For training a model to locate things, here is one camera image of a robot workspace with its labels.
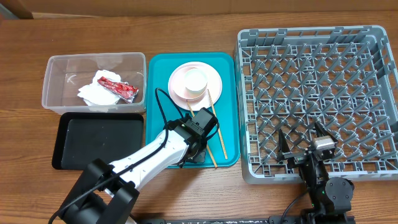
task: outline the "transparent container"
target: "transparent container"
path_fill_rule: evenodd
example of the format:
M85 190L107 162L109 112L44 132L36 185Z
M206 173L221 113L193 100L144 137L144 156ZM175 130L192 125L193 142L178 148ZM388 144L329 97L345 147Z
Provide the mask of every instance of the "transparent container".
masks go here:
M139 89L133 103L120 99L116 105L87 106L79 88L92 83L98 70L121 76L122 82ZM58 55L49 59L44 76L42 105L58 114L66 112L140 113L146 110L146 61L143 53Z

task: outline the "wooden chopstick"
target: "wooden chopstick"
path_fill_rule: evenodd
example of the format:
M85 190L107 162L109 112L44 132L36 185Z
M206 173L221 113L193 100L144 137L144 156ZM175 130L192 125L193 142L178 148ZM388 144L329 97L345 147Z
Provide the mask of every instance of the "wooden chopstick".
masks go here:
M211 95L210 95L210 90L209 89L207 89L207 93L209 95L209 100L210 100L210 103L211 103L211 109L213 110L213 114L214 114L214 116L217 117L216 110L214 109L214 103L213 103L213 100L211 99ZM224 157L225 157L225 159L228 159L228 156L226 155L226 151L225 151L223 136L221 135L221 128L218 128L218 136L220 137L221 147L223 148Z
M189 110L191 111L192 118L193 118L193 117L195 116L195 114L193 113L193 110L192 110L192 108L191 108L191 105L189 105L188 100L187 100L187 105L188 105L188 107L189 107ZM213 157L213 153L211 153L211 150L210 150L210 148L209 148L209 145L206 145L206 148L207 148L207 151L209 152L211 161L213 161L214 167L217 168L218 166L217 166L216 160L215 160L214 157Z

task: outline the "white cloth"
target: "white cloth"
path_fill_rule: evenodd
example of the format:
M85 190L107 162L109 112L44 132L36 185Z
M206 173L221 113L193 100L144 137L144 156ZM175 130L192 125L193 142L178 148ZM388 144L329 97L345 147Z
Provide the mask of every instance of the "white cloth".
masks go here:
M97 82L101 77L105 77L112 82L121 81L120 75L114 72L107 70L97 71L93 78L93 83L81 87L79 89L79 94L77 94L77 96L83 98L88 106L115 105L120 100L120 96L111 93Z

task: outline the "blue mat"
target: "blue mat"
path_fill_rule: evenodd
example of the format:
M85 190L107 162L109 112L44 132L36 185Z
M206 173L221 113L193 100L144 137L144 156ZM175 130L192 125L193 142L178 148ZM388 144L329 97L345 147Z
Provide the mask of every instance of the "blue mat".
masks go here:
M147 87L147 119L146 144L152 142L161 132L164 122L156 103L155 89L157 87L167 91L167 84L172 72L187 62L204 62L211 65L219 73L223 81L223 92L215 104L218 121L228 159L225 159L218 134L214 135L208 145L213 153L217 165L228 167L239 159L239 129L238 106L236 99L236 85L233 59L226 53L189 53L189 54L160 54L149 63ZM180 116L173 104L163 94L159 94L160 102L168 120L178 119ZM184 167L214 167L206 150L204 163L186 163Z

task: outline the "red snack packet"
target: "red snack packet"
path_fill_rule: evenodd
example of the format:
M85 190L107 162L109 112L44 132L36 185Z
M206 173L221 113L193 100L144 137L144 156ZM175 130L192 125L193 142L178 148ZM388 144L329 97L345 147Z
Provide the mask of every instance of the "red snack packet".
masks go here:
M105 77L101 77L97 82L107 90L120 96L127 103L132 103L134 97L138 93L138 89L136 87L129 85L126 82L112 82Z

